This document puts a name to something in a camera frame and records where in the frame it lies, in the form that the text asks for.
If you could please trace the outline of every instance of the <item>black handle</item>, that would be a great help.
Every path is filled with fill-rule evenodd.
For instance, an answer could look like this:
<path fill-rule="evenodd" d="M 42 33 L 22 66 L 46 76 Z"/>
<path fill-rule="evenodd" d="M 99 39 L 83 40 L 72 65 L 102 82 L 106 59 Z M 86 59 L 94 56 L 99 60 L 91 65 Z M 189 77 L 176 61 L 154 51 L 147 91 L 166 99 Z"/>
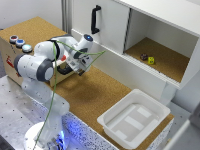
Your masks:
<path fill-rule="evenodd" d="M 101 10 L 101 7 L 96 5 L 96 8 L 92 10 L 92 24 L 91 24 L 91 30 L 92 34 L 98 33 L 100 30 L 96 28 L 96 12 Z"/>
<path fill-rule="evenodd" d="M 58 72 L 59 72 L 60 74 L 62 74 L 62 75 L 66 75 L 66 74 L 68 74 L 68 73 L 70 73 L 70 72 L 73 71 L 72 68 L 69 67 L 68 65 L 67 65 L 64 69 L 61 69 L 60 66 L 58 66 L 58 67 L 57 67 L 57 70 L 58 70 Z"/>

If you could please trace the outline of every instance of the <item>cabinet shelf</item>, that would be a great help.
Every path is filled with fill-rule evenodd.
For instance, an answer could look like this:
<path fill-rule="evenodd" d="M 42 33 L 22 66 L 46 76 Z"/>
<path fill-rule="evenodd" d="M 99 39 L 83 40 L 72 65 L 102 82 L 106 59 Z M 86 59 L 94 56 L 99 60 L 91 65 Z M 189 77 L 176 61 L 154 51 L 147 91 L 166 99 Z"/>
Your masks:
<path fill-rule="evenodd" d="M 154 57 L 155 64 L 149 66 L 176 80 L 177 82 L 181 82 L 190 60 L 190 58 L 149 38 L 144 38 L 125 51 L 125 53 L 147 65 L 149 65 L 147 60 L 142 61 L 140 59 L 141 54 L 146 53 L 149 57 Z"/>

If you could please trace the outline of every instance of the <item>white plastic bin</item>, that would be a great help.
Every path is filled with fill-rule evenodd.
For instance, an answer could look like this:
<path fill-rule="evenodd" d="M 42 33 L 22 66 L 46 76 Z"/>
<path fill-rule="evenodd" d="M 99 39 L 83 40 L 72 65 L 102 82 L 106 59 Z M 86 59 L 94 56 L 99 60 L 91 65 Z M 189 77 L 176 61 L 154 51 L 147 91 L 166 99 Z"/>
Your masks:
<path fill-rule="evenodd" d="M 169 113 L 169 108 L 135 89 L 97 120 L 119 145 L 135 149 Z"/>

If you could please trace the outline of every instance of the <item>white wall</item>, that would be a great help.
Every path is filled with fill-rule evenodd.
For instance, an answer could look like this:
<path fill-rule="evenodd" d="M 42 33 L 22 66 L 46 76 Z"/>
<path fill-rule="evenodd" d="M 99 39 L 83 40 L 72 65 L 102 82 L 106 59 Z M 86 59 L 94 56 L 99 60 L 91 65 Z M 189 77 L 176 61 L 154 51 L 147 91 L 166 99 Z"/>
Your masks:
<path fill-rule="evenodd" d="M 0 0 L 0 28 L 39 16 L 62 29 L 61 0 Z"/>
<path fill-rule="evenodd" d="M 200 71 L 183 89 L 177 91 L 173 102 L 189 112 L 196 108 L 200 102 Z"/>

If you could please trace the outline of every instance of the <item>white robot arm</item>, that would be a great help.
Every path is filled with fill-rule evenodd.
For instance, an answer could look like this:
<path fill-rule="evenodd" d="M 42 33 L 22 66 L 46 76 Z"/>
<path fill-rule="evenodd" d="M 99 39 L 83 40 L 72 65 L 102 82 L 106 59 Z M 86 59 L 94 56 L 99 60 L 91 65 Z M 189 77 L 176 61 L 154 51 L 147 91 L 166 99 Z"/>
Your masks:
<path fill-rule="evenodd" d="M 84 35 L 79 43 L 72 36 L 65 35 L 52 38 L 50 41 L 38 43 L 34 48 L 34 56 L 25 54 L 18 55 L 15 58 L 14 66 L 18 74 L 23 77 L 22 89 L 24 92 L 31 99 L 49 108 L 53 98 L 53 92 L 43 82 L 49 81 L 53 76 L 54 68 L 52 62 L 55 61 L 53 43 L 56 47 L 57 60 L 63 57 L 65 51 L 69 54 L 66 62 L 70 69 L 67 69 L 65 73 L 74 71 L 82 75 L 85 71 L 88 71 L 90 63 L 92 62 L 92 58 L 85 54 L 91 49 L 92 41 L 93 39 L 89 35 Z M 63 46 L 59 42 L 70 45 L 83 53 L 70 49 L 65 45 Z M 55 141 L 60 137 L 63 130 L 62 116 L 68 113 L 68 111 L 69 103 L 61 96 L 55 94 L 50 115 L 44 125 L 35 150 L 54 150 L 55 146 L 58 149 L 64 149 L 65 146 L 59 147 L 59 145 L 55 144 Z M 39 135 L 37 131 L 34 137 L 30 138 L 28 137 L 28 132 L 26 134 L 27 136 L 25 136 L 25 150 L 33 149 Z"/>

